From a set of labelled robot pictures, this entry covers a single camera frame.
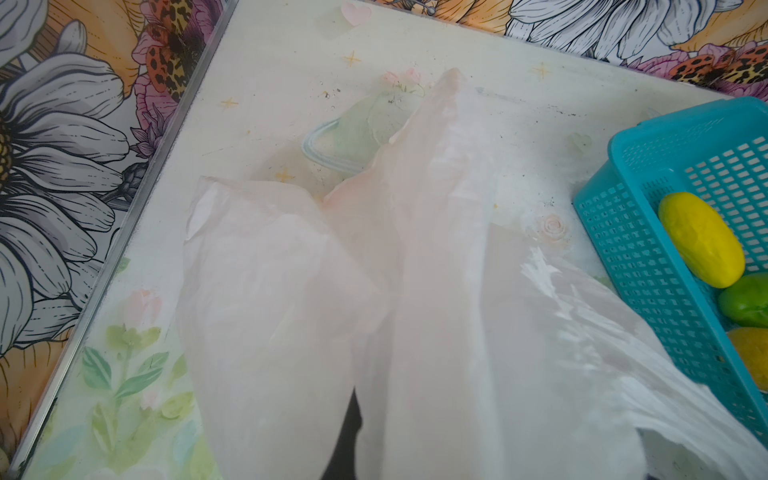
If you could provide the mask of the yellow red peach toy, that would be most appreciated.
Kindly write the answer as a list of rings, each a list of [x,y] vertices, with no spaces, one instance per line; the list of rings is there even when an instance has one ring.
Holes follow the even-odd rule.
[[[727,333],[752,380],[760,391],[767,391],[766,328],[740,327]]]

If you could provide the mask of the teal plastic basket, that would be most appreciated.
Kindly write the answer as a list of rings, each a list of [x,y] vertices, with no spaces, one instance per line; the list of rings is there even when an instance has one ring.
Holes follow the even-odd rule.
[[[718,291],[687,268],[657,210],[689,192],[713,207],[740,241],[748,273],[767,268],[767,106],[718,100],[616,134],[607,162],[574,208],[619,296],[653,329],[674,365],[706,385],[758,440],[767,438],[759,389],[717,306]]]

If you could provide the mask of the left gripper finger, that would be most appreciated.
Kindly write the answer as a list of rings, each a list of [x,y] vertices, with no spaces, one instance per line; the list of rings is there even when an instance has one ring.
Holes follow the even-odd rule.
[[[322,480],[356,480],[355,448],[357,436],[362,427],[362,416],[356,392],[353,391],[329,463]]]

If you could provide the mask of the white plastic bag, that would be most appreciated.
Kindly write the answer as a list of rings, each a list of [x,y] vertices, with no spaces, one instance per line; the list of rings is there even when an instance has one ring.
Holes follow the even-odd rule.
[[[445,72],[322,202],[200,179],[176,316],[226,479],[641,479],[640,434],[730,479],[767,452],[604,285],[491,222],[478,96]]]

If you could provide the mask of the yellow toy fruit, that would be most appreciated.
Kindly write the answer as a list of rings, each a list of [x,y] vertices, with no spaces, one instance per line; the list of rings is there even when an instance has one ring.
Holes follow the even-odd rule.
[[[718,212],[698,196],[677,192],[665,196],[659,220],[689,270],[707,285],[725,289],[746,269],[743,248]]]

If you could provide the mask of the green toy fruit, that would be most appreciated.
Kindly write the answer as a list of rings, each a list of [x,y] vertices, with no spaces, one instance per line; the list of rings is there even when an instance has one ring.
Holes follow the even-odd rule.
[[[767,327],[767,273],[743,276],[718,297],[720,312],[741,327]]]

